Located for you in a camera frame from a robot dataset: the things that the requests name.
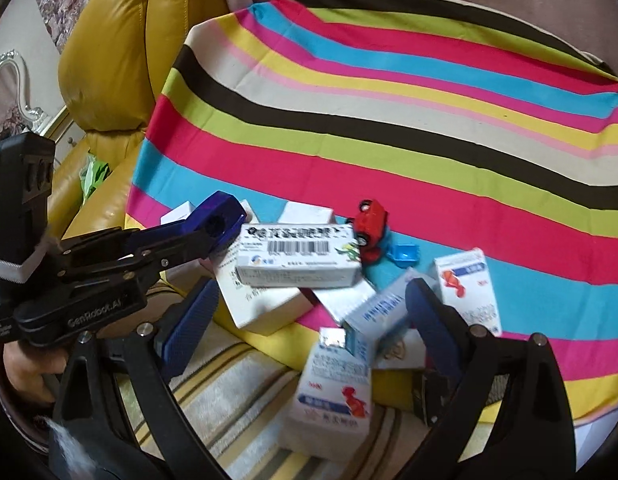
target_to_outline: toy car wheel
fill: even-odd
[[[358,246],[366,247],[369,245],[369,237],[364,233],[358,233],[356,234],[356,242],[358,243]]]
[[[365,212],[371,207],[372,202],[373,200],[362,200],[362,202],[358,204],[358,209],[360,209],[362,212]]]

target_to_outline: metal screw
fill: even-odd
[[[78,343],[80,343],[81,345],[84,345],[91,338],[92,338],[92,333],[89,332],[88,330],[85,330],[84,332],[81,332],[80,334],[78,334]]]
[[[547,344],[547,337],[544,334],[535,333],[534,336],[532,337],[532,340],[538,346],[544,346]]]
[[[150,335],[150,333],[153,331],[154,331],[154,326],[151,323],[141,323],[138,325],[138,328],[136,329],[136,333],[141,337]]]
[[[487,329],[482,325],[471,325],[469,327],[469,332],[471,332],[471,335],[474,337],[486,337],[487,335]]]

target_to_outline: blue gripper pad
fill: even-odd
[[[407,283],[404,299],[409,319],[418,329],[436,369],[455,386],[463,376],[460,350],[447,327],[436,315],[432,304],[436,301],[442,306],[442,303],[422,278]]]
[[[217,281],[209,280],[169,334],[160,355],[163,361],[161,376],[164,381],[184,373],[214,316],[219,294]]]

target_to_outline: cardboard box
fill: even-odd
[[[416,278],[434,283],[431,277],[407,269],[391,285],[346,316],[343,324],[346,347],[354,357],[371,366],[377,355],[389,351],[403,337],[410,325],[404,292],[407,283]]]
[[[243,224],[236,270],[251,286],[338,288],[361,276],[350,225]]]
[[[284,449],[348,462],[369,434],[371,370],[329,336],[311,349],[278,435]]]
[[[342,322],[350,313],[366,300],[375,296],[375,288],[366,279],[360,278],[358,283],[344,288],[315,288],[313,293],[329,312],[333,320],[342,326]]]
[[[391,348],[379,355],[376,370],[419,370],[425,368],[427,348],[420,333],[410,328]]]
[[[258,224],[249,203],[241,202],[251,224]],[[212,259],[215,279],[235,325],[243,330],[270,335],[311,310],[311,302],[297,287],[253,288],[244,285],[235,270],[238,240],[224,254]]]
[[[282,210],[279,224],[335,224],[333,209],[319,205],[287,202]]]
[[[321,328],[321,338],[329,346],[345,348],[347,336],[343,328]],[[391,348],[375,359],[374,370],[419,370],[425,368],[426,347],[420,333],[408,329]]]
[[[170,224],[187,218],[195,209],[191,202],[180,204],[176,209],[160,217],[160,225]],[[209,276],[211,264],[205,266],[201,260],[192,260],[186,264],[172,267],[164,272],[165,279],[174,287],[189,292],[203,276]]]
[[[480,249],[434,260],[439,298],[454,307],[468,325],[481,324],[494,336],[502,335],[496,295]]]
[[[160,217],[160,225],[170,224],[187,218],[195,209],[191,202],[180,204],[176,209],[172,209]]]

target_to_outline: red stripe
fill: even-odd
[[[169,213],[169,211],[171,209],[166,205],[161,204],[158,200],[150,197],[142,189],[132,184],[127,200],[127,213],[140,222],[143,227],[160,225],[161,217]]]
[[[570,280],[618,284],[618,238],[385,171],[229,142],[189,123],[164,96],[149,130],[163,155],[199,174],[341,216],[353,216],[361,197],[378,198],[396,232],[459,250],[480,247],[492,258]]]
[[[502,336],[524,341],[529,339],[528,335],[510,332],[504,332]],[[549,341],[565,381],[618,374],[618,339],[570,341],[550,338]]]
[[[353,48],[433,57],[579,94],[618,92],[618,82],[604,76],[550,64],[501,48],[408,30],[326,23],[294,0],[272,0],[271,4],[300,27]]]
[[[142,225],[151,227],[160,224],[160,217],[169,212],[169,208],[136,186],[132,186],[127,211]],[[315,307],[297,322],[316,331],[321,326],[336,326],[316,298],[313,295],[309,295],[309,298],[313,300]],[[529,335],[511,332],[505,332],[502,336],[519,340],[529,339]],[[618,339],[571,341],[550,338],[550,342],[565,381],[618,374]]]
[[[572,114],[546,108],[524,100],[515,99],[503,94],[498,94],[483,88],[468,86],[451,81],[443,81],[424,76],[416,76],[390,70],[377,70],[358,66],[350,66],[335,61],[329,61],[314,56],[307,49],[294,41],[289,40],[261,25],[249,9],[239,10],[234,13],[236,19],[246,30],[249,30],[263,44],[273,52],[277,52],[294,63],[317,72],[340,75],[346,77],[369,78],[381,81],[403,83],[422,88],[431,88],[442,92],[448,92],[460,96],[478,99],[486,103],[514,110],[551,123],[562,124],[569,128],[575,128],[590,133],[602,132],[609,124],[618,123],[618,107],[604,119],[597,117]]]

